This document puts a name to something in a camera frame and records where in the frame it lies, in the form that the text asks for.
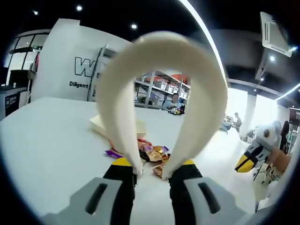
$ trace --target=ceiling air conditioner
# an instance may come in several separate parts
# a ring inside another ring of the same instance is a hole
[[[262,45],[265,48],[272,49],[288,57],[292,56],[292,51],[288,43],[286,42],[282,32],[273,19],[273,17],[267,13],[261,12],[262,22]]]

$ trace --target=tabletop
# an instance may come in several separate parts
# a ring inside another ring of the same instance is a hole
[[[153,145],[175,145],[182,116],[166,111],[135,108],[146,122],[145,139]],[[69,197],[94,177],[102,177],[113,159],[105,155],[109,142],[91,130],[89,119],[98,114],[96,103],[42,98],[0,122],[1,150],[10,177],[23,199],[36,213],[57,213]],[[234,167],[244,152],[235,129],[217,131],[194,159],[203,176],[230,191],[239,207],[253,213],[255,196],[251,173]],[[174,224],[169,184],[145,169],[135,187],[131,224]]]

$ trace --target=black ceiling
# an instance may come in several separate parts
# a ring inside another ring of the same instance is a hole
[[[300,43],[300,2],[295,0],[237,1],[189,0],[202,17],[215,40],[228,76],[258,83],[255,74],[263,59],[260,12],[273,15],[289,33],[293,44]],[[82,12],[75,10],[82,5]],[[34,16],[32,10],[39,12]],[[51,29],[58,18],[81,21],[81,25],[103,30],[127,40],[156,31],[169,30],[204,42],[199,26],[178,0],[78,0],[36,1],[25,14],[18,33]],[[136,23],[136,31],[130,24]],[[277,61],[268,65],[262,86],[281,93],[300,82],[300,56],[291,58],[272,51]],[[294,100],[300,104],[299,93]]]

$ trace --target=white table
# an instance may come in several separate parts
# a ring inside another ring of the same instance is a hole
[[[43,98],[1,121],[8,171],[38,216],[65,208],[74,192],[112,163],[104,154],[108,141],[90,129],[89,119],[97,114],[95,103]],[[136,108],[136,116],[146,122],[148,141],[173,149],[184,116],[144,108]],[[234,194],[238,206],[254,212],[251,174],[234,171],[243,151],[235,129],[218,131],[194,161],[203,176]],[[146,169],[135,188],[131,224],[174,224],[169,184],[151,173]]]

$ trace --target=air conditioner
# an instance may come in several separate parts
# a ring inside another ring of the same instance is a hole
[[[280,32],[280,29],[273,19],[273,17],[267,13],[261,12],[262,22],[262,45],[265,48],[272,49],[288,57],[292,56],[292,51],[284,36]]]

